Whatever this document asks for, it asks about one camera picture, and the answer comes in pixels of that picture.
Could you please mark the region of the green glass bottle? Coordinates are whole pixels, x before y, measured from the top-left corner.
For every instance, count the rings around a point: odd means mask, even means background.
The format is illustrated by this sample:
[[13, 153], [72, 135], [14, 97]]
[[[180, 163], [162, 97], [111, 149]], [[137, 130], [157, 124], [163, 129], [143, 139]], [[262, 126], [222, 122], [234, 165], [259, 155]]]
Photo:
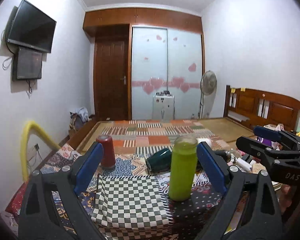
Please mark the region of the green glass bottle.
[[178, 137], [174, 142], [168, 189], [168, 196], [173, 201], [190, 198], [198, 161], [197, 145], [197, 139], [190, 135]]

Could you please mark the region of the dark teal faceted cup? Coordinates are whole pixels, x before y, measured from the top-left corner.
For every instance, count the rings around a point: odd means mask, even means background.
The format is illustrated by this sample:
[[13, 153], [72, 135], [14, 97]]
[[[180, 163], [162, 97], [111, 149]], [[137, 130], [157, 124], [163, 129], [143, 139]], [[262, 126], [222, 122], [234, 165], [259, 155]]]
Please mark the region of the dark teal faceted cup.
[[172, 152], [163, 148], [146, 159], [146, 166], [150, 173], [160, 173], [171, 168]]

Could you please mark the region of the red cylindrical cup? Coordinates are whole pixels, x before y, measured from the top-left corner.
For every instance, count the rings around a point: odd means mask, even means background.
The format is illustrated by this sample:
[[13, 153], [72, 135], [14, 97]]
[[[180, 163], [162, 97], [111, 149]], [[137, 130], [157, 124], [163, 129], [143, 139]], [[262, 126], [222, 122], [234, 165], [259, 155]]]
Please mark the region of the red cylindrical cup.
[[99, 135], [96, 141], [102, 144], [103, 158], [101, 160], [101, 166], [105, 169], [113, 169], [116, 164], [113, 139], [109, 135]]

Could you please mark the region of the black thermos bottle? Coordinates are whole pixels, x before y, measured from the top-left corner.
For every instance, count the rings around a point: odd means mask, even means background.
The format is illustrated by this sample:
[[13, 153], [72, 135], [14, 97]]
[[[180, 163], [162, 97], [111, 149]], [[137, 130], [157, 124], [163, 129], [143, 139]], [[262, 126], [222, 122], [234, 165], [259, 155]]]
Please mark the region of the black thermos bottle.
[[220, 156], [221, 158], [223, 158], [223, 160], [228, 163], [231, 161], [231, 153], [230, 151], [226, 151], [226, 150], [217, 150], [214, 151], [215, 155]]

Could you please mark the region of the wooden bed headboard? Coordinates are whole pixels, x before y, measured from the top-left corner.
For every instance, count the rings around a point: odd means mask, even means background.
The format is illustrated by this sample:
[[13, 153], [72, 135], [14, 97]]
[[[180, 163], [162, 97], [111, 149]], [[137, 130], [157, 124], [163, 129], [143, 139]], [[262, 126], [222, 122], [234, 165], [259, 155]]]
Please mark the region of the wooden bed headboard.
[[226, 86], [224, 117], [253, 129], [283, 124], [285, 130], [300, 130], [300, 101], [291, 96], [249, 88]]

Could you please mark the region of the white thermos bottle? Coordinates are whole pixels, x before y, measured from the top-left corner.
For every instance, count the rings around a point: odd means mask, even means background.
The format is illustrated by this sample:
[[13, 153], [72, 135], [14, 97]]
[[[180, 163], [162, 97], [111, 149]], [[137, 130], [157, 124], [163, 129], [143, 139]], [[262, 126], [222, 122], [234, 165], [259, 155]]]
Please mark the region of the white thermos bottle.
[[200, 144], [201, 142], [205, 142], [210, 148], [212, 147], [212, 140], [210, 138], [198, 138], [197, 141], [198, 144]]

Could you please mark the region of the standing electric fan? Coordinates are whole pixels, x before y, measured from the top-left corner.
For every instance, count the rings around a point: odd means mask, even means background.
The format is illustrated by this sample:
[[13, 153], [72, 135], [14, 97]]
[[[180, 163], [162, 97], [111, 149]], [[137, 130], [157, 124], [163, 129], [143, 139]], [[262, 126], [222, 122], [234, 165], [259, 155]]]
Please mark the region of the standing electric fan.
[[207, 71], [200, 81], [200, 103], [198, 117], [205, 119], [210, 117], [217, 90], [217, 77], [213, 71]]

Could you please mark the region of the patchwork patterned bed cover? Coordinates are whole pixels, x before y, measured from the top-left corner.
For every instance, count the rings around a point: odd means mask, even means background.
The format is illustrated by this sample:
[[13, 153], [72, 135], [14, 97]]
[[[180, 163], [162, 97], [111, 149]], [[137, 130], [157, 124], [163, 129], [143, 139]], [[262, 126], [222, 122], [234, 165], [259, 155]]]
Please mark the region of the patchwork patterned bed cover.
[[[90, 121], [66, 144], [58, 146], [44, 134], [43, 139], [57, 150], [47, 161], [48, 171], [72, 166], [85, 155], [99, 135], [113, 139], [116, 164], [113, 169], [98, 165], [79, 200], [103, 239], [197, 239], [198, 233], [215, 214], [222, 195], [210, 183], [203, 167], [195, 172], [190, 198], [181, 202], [168, 196], [170, 173], [150, 173], [146, 159], [163, 148], [173, 149], [178, 137], [210, 138], [212, 149], [233, 150], [236, 140], [252, 138], [250, 129], [229, 118], [202, 120]], [[23, 169], [26, 186], [30, 176]], [[53, 200], [65, 230], [75, 234], [59, 193]]]

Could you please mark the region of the white appliance cabinet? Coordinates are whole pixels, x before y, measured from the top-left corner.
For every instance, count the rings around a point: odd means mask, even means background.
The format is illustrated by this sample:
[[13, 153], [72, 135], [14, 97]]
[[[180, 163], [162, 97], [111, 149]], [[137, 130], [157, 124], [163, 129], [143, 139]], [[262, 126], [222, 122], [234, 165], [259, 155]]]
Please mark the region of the white appliance cabinet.
[[152, 119], [161, 121], [174, 120], [175, 98], [170, 91], [156, 92], [153, 96]]

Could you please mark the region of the pile of clothes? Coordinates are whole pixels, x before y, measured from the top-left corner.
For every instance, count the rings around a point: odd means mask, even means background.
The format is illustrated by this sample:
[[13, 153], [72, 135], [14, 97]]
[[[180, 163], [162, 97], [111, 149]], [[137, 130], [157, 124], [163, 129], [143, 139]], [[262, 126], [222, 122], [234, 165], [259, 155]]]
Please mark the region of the pile of clothes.
[[89, 113], [86, 107], [76, 108], [75, 110], [70, 112], [70, 129], [74, 129], [75, 131], [77, 131], [89, 121]]

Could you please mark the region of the frosted sliding wardrobe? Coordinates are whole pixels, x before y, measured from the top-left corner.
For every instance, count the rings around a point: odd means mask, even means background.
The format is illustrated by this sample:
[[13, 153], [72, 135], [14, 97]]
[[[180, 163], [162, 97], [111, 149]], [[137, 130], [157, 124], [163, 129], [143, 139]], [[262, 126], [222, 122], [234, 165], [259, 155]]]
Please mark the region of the frosted sliding wardrobe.
[[175, 119], [196, 119], [203, 74], [202, 36], [177, 29], [133, 27], [132, 119], [152, 119], [153, 96], [175, 98]]

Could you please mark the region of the brown wooden door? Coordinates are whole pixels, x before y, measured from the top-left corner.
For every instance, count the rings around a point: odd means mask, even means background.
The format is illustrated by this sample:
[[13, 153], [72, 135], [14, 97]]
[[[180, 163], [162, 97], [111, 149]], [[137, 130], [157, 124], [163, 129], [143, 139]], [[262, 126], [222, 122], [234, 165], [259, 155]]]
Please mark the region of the brown wooden door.
[[127, 70], [127, 40], [95, 41], [93, 85], [98, 120], [128, 119]]

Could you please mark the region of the small black wall monitor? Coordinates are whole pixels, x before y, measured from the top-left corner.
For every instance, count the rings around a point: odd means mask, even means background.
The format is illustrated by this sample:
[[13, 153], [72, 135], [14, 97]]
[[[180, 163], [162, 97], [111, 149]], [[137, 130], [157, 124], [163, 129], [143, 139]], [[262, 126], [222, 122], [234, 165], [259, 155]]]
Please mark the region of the small black wall monitor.
[[12, 81], [41, 79], [42, 60], [41, 52], [19, 47], [13, 57]]

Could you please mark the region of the wall mounted black television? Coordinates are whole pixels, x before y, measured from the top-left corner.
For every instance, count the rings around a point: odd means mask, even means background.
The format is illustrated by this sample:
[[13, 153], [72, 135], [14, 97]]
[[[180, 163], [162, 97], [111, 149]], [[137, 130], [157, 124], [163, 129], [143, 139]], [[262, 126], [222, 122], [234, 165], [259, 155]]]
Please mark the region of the wall mounted black television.
[[22, 0], [7, 33], [7, 42], [50, 53], [55, 28], [54, 19], [27, 0]]

